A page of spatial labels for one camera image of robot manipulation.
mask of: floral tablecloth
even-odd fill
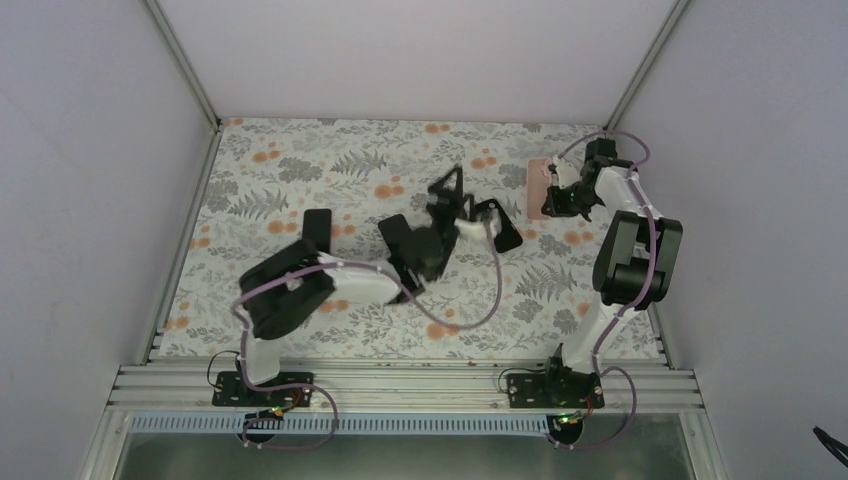
[[[485,326],[457,332],[410,305],[322,305],[286,337],[287,357],[541,359],[577,328],[593,295],[592,265],[608,227],[603,208],[579,218],[526,217],[526,165],[597,127],[502,123],[235,118],[227,121],[173,300],[160,355],[206,356],[237,346],[228,307],[238,277],[300,237],[303,212],[333,211],[334,255],[384,258],[377,222],[403,213],[428,222],[426,187],[457,163],[465,190],[497,198],[524,237],[501,256],[504,295]],[[578,165],[583,151],[569,159]],[[457,244],[422,303],[456,323],[484,315],[495,296],[484,245]],[[640,317],[608,358],[658,356]]]

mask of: gray floor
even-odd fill
[[[589,419],[581,443],[608,437],[622,418]],[[312,439],[280,436],[275,442]],[[557,451],[541,438],[338,436],[305,454],[243,448],[234,435],[131,434],[123,480],[204,479],[687,479],[677,415],[639,415],[612,446]]]

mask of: black cable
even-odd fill
[[[209,365],[206,365],[206,383],[208,383],[209,386],[212,387],[212,388],[218,388],[218,386],[215,385],[214,383],[212,383],[212,380],[209,380],[209,372],[212,371],[212,362],[214,362],[215,358],[217,358],[218,355],[220,355],[222,353],[235,353],[236,355],[239,354],[238,350],[221,350],[220,352],[216,353],[215,355],[212,355],[212,358],[209,359]]]
[[[538,370],[532,370],[530,368],[523,368],[523,367],[507,368],[506,370],[502,371],[500,375],[498,375],[498,391],[501,392],[501,393],[506,393],[506,391],[501,388],[501,379],[503,378],[503,374],[506,373],[506,372],[509,372],[510,370],[522,370],[524,372],[530,372],[530,373],[543,373],[545,371],[543,368],[540,368]]]
[[[816,435],[816,438],[824,445],[824,448],[830,452],[831,455],[836,457],[842,465],[848,467],[848,447],[845,446],[844,443],[839,440],[831,437],[824,430],[819,427],[813,428],[813,433]]]

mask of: white panel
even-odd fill
[[[694,2],[623,127],[683,222],[661,307],[731,478],[836,479],[848,442],[848,6]]]
[[[211,130],[142,2],[0,7],[0,465],[75,478]]]
[[[604,123],[673,0],[160,0],[221,116]]]

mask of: pink phone case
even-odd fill
[[[551,217],[542,213],[542,205],[548,197],[549,176],[545,168],[548,158],[534,158],[527,162],[527,218],[530,220],[548,220]]]

